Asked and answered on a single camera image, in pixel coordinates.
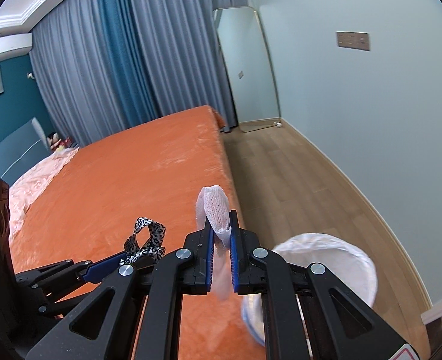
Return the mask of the pink mesh ribbon strip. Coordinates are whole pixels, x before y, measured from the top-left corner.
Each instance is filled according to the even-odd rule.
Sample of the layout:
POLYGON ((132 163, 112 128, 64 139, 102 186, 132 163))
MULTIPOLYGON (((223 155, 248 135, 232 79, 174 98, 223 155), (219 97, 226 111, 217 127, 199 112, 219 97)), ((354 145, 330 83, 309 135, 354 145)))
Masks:
POLYGON ((221 302, 227 300, 231 292, 231 268, 228 267, 231 238, 229 212, 228 197, 219 185, 201 189, 196 202, 196 223, 197 228, 204 228, 208 221, 214 231, 211 290, 221 302))

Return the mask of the white bin liner bag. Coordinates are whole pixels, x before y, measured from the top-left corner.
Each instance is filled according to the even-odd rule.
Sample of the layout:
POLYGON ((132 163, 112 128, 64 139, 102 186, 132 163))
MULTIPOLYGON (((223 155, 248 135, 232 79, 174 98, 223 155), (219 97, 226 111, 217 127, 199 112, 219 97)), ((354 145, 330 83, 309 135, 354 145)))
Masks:
POLYGON ((278 244, 273 251, 301 267, 324 264, 368 306, 374 305, 378 286, 375 265, 357 246, 329 234, 303 233, 278 244))

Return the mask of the orange plush bed cover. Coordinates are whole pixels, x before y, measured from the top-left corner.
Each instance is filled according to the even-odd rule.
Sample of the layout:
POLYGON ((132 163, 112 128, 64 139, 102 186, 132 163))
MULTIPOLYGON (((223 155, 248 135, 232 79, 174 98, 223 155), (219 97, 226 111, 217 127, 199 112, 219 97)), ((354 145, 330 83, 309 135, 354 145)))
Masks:
MULTIPOLYGON (((118 253, 140 217, 166 227, 170 262, 197 229, 195 203, 219 185, 237 202, 208 106, 182 111, 108 136, 80 149, 28 209, 10 251, 18 272, 72 259, 98 261, 118 253)), ((32 359, 148 358, 154 342, 135 339, 168 316, 140 307, 139 275, 113 274, 31 351, 32 359)))

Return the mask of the plush toy on nightstand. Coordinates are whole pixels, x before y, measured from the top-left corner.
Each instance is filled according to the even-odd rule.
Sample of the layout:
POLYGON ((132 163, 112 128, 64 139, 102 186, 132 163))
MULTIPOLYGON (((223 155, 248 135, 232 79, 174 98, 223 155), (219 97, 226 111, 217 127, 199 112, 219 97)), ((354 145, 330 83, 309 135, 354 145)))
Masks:
POLYGON ((70 137, 62 138, 58 133, 53 132, 47 136, 47 142, 52 152, 65 150, 72 147, 73 142, 70 137))

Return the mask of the blue padded headboard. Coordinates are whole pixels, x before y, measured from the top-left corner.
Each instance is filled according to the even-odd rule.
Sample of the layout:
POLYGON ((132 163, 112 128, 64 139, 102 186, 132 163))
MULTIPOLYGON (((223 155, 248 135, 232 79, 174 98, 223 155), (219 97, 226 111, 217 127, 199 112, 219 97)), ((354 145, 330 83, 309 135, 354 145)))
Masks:
POLYGON ((0 178, 11 186, 51 154, 45 131, 33 118, 0 142, 0 178))

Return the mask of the gold framed floor mirror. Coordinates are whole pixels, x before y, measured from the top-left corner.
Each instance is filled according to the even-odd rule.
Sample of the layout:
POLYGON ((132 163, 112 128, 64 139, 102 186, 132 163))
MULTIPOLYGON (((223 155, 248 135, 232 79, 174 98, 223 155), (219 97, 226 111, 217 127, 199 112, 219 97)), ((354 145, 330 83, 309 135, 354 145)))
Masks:
POLYGON ((218 8, 213 19, 240 130, 277 127, 281 117, 276 81, 257 11, 248 6, 218 8))

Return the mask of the grey blue curtain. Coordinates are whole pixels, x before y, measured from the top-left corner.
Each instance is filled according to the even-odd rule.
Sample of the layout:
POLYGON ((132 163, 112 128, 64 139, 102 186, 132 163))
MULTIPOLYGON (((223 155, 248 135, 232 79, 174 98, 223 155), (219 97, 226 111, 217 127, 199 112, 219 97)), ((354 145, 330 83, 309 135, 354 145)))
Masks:
POLYGON ((180 111, 237 113, 213 14, 247 0, 65 0, 32 31, 40 95, 56 130, 87 146, 180 111))

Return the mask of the white air conditioner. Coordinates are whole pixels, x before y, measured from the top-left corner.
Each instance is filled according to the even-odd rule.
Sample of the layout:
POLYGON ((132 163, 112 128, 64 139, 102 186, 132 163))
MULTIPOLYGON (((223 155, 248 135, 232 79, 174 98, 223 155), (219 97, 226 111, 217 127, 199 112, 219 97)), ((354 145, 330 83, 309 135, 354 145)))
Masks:
POLYGON ((0 37, 0 62, 27 55, 32 48, 32 34, 21 33, 0 37))

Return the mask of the bronze wall switch panel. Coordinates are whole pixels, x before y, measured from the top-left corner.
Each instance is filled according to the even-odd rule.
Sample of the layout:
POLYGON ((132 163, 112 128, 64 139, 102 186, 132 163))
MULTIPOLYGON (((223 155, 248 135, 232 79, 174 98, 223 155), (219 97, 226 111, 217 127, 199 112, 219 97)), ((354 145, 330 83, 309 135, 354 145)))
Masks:
POLYGON ((338 31, 336 43, 341 48, 370 51, 370 38, 368 33, 338 31))

